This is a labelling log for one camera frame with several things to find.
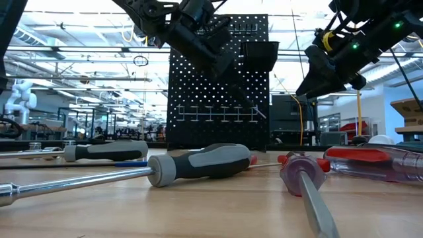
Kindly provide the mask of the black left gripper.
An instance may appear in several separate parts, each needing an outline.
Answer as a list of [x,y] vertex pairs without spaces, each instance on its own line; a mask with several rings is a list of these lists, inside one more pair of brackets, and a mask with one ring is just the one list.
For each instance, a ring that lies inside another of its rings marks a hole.
[[194,67],[219,83],[232,98],[235,106],[257,108],[247,96],[241,76],[233,68],[234,58],[229,52],[215,51],[197,34],[181,25],[174,24],[166,40],[174,50],[188,59]]

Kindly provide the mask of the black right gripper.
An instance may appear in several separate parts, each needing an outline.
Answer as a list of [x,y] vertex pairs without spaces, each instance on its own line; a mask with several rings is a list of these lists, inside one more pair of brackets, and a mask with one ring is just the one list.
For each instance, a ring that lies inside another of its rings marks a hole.
[[310,69],[303,82],[296,90],[296,95],[315,98],[323,95],[345,91],[345,84],[360,90],[367,81],[359,71],[370,62],[377,61],[377,50],[353,48],[345,46],[329,52],[331,63],[334,65],[334,78],[327,79],[316,69]]

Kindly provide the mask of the black ribbed handle screwdriver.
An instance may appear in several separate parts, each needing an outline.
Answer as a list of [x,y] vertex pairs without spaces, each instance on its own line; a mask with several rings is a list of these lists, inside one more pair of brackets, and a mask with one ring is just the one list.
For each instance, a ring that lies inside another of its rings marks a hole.
[[259,111],[257,105],[252,107],[253,110],[255,110],[257,112],[258,115],[260,115],[261,117],[263,117],[264,119],[267,119],[267,117],[261,112]]

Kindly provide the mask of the black plastic bin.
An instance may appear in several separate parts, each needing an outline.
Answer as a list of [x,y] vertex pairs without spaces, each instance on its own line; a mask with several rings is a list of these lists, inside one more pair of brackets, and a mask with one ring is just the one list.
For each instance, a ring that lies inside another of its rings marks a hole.
[[279,42],[242,42],[240,54],[246,71],[273,70],[278,58]]

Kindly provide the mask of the grey black handle nut driver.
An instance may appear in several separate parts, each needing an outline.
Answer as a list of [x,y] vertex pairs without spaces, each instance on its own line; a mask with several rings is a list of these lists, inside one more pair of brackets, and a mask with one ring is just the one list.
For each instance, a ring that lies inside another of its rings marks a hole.
[[33,159],[60,156],[67,162],[75,162],[80,159],[125,161],[145,157],[148,154],[148,149],[148,145],[144,141],[115,141],[90,146],[68,145],[62,151],[0,153],[0,159]]
[[145,167],[99,173],[83,177],[51,180],[27,185],[0,184],[0,207],[18,199],[109,182],[147,177],[154,187],[164,187],[176,179],[222,179],[246,170],[251,162],[249,148],[235,143],[218,143],[179,156],[152,155]]

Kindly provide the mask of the large clear red screwdriver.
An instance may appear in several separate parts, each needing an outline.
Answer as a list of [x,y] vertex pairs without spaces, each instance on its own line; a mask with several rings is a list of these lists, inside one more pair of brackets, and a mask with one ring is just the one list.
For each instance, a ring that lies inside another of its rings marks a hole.
[[423,183],[423,153],[396,147],[337,146],[327,149],[323,158],[334,172],[371,180]]

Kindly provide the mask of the blue T-handle hex key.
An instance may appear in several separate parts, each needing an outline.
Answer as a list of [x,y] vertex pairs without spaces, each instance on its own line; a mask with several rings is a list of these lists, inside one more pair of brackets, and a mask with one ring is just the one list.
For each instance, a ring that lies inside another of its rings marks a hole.
[[114,163],[76,163],[76,164],[51,164],[51,165],[10,165],[0,166],[0,170],[13,169],[63,169],[77,167],[146,167],[147,161],[126,161]]

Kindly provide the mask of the black cabinet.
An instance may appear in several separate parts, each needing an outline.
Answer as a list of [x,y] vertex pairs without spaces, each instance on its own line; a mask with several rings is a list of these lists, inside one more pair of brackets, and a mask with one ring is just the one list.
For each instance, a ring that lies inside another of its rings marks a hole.
[[313,145],[317,129],[317,100],[305,96],[272,95],[270,138],[284,145]]

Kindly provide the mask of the red plastic bin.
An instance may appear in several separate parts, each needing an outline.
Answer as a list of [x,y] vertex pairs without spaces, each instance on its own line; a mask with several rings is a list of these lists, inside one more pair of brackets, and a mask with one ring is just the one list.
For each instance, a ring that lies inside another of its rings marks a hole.
[[363,132],[368,127],[368,125],[365,121],[362,121],[361,125],[362,126],[360,127],[359,122],[347,123],[346,125],[344,125],[340,128],[340,131],[341,132],[355,132],[355,131],[358,131],[359,129],[361,129],[362,132]]

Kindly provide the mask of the grey box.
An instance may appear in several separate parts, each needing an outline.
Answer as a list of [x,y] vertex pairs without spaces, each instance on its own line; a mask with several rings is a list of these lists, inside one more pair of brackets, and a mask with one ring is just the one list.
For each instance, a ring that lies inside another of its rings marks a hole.
[[320,144],[323,146],[347,145],[348,134],[346,132],[322,132]]

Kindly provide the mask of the metal pegboard hook rack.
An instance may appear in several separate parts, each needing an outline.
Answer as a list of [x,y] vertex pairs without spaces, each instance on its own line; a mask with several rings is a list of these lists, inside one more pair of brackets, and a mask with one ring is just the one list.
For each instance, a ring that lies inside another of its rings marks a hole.
[[197,31],[198,35],[212,35],[213,33],[217,33],[218,27],[227,30],[231,35],[253,35],[258,32],[258,25],[257,24],[228,24],[228,25],[214,25],[208,30],[204,30],[203,28]]

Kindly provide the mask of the black metal pegboard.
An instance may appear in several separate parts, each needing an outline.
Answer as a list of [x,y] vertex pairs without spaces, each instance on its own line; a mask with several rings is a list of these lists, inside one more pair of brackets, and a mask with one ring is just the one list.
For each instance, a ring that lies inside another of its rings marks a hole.
[[248,98],[257,103],[267,119],[259,118],[253,124],[221,122],[178,122],[176,106],[235,106],[232,98],[219,83],[197,74],[193,65],[177,51],[171,50],[167,105],[167,143],[179,145],[210,145],[214,143],[240,143],[263,146],[269,143],[269,74],[265,71],[246,71],[240,55],[242,42],[268,42],[268,15],[231,15],[231,24],[257,24],[253,35],[232,35],[223,47],[232,52],[236,68],[242,77]]

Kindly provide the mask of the white dome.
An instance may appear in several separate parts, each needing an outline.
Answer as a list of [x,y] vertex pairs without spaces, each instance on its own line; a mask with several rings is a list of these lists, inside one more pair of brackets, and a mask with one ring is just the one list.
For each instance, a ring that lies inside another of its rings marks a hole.
[[387,135],[373,136],[369,139],[368,143],[383,144],[383,145],[395,145],[394,140]]

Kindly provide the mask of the cardboard box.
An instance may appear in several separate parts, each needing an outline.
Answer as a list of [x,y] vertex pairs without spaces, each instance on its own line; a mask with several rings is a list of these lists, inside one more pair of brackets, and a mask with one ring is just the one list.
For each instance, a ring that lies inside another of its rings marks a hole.
[[391,102],[391,106],[403,117],[404,126],[423,126],[423,112],[414,98]]

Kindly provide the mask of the wooden top table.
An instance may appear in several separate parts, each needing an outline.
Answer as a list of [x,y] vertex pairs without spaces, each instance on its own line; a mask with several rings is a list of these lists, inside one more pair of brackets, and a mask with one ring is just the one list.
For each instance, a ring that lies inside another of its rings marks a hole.
[[423,141],[423,125],[395,128],[395,132],[403,136],[404,141],[414,141],[416,136]]

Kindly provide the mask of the black rig frame post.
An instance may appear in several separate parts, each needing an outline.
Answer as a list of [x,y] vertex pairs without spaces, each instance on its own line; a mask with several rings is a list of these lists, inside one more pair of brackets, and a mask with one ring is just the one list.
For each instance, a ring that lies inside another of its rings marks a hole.
[[0,0],[0,95],[7,81],[4,56],[28,0]]

